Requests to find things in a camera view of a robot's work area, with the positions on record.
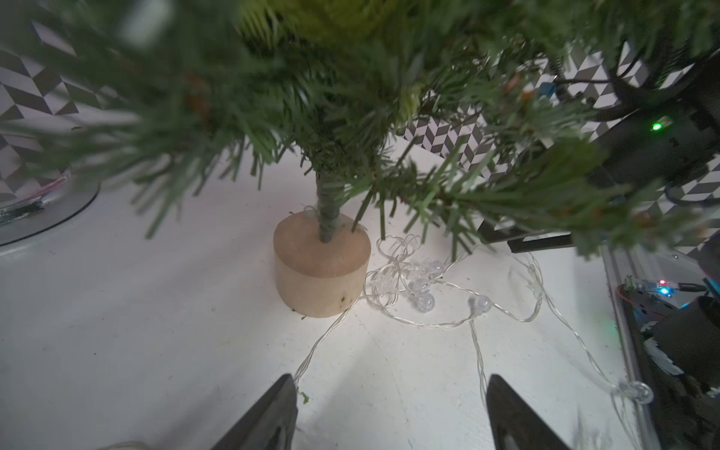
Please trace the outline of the clear bulb string light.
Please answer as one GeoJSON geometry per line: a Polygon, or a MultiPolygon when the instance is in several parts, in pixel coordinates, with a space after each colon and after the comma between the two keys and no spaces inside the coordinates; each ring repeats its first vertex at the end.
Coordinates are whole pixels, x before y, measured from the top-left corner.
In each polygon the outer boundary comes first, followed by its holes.
{"type": "Polygon", "coordinates": [[[601,259],[383,247],[380,282],[299,371],[297,449],[489,449],[498,375],[573,449],[642,448],[601,259]]]}

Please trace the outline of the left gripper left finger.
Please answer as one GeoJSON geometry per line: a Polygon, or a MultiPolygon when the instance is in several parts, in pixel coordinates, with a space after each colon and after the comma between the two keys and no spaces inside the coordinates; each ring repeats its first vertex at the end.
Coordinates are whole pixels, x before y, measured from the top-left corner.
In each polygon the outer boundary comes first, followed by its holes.
{"type": "Polygon", "coordinates": [[[212,450],[290,450],[298,416],[290,374],[280,376],[212,450]]]}

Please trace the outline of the light green christmas tree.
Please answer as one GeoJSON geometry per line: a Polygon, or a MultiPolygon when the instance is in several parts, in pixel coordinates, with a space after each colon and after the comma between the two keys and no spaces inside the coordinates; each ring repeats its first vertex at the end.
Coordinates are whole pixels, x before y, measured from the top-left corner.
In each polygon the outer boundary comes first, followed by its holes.
{"type": "Polygon", "coordinates": [[[316,233],[339,231],[356,196],[382,219],[407,206],[455,251],[476,218],[655,248],[694,215],[641,217],[646,189],[595,187],[608,152],[582,131],[603,117],[530,88],[541,60],[624,45],[699,61],[716,1],[5,1],[1,46],[88,90],[110,114],[73,131],[33,129],[30,174],[78,167],[138,187],[159,228],[212,174],[261,176],[287,151],[315,173],[316,233]]]}

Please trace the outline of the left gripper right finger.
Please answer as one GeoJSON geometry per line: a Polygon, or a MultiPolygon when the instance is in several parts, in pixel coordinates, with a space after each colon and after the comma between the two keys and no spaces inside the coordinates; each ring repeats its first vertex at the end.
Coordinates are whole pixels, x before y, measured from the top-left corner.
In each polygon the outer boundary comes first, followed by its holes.
{"type": "Polygon", "coordinates": [[[496,449],[569,449],[498,374],[489,378],[486,406],[496,449]]]}

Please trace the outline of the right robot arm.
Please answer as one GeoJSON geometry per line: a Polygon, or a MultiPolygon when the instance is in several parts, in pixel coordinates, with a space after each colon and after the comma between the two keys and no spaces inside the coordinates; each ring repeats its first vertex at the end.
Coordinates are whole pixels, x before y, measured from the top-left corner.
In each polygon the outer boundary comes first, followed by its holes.
{"type": "MultiPolygon", "coordinates": [[[[615,101],[592,114],[597,145],[609,154],[588,175],[599,188],[640,196],[643,221],[699,212],[719,226],[719,54],[660,50],[649,61],[627,52],[608,67],[540,85],[563,101],[591,88],[615,101]]],[[[628,378],[619,392],[634,405],[642,449],[719,446],[719,239],[695,232],[666,251],[699,270],[699,281],[653,268],[650,252],[613,245],[603,252],[628,378]]]]}

